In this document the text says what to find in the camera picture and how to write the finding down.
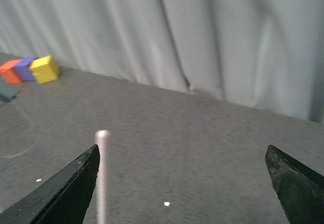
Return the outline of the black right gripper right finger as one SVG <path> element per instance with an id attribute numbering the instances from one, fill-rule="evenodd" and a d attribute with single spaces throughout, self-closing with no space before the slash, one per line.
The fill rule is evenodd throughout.
<path id="1" fill-rule="evenodd" d="M 265 162 L 289 223 L 323 223 L 323 176 L 273 145 Z"/>

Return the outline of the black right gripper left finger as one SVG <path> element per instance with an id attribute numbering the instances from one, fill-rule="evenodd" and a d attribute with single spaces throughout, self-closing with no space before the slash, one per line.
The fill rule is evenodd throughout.
<path id="1" fill-rule="evenodd" d="M 83 223 L 99 164 L 99 147 L 93 145 L 1 213 L 1 223 Z"/>

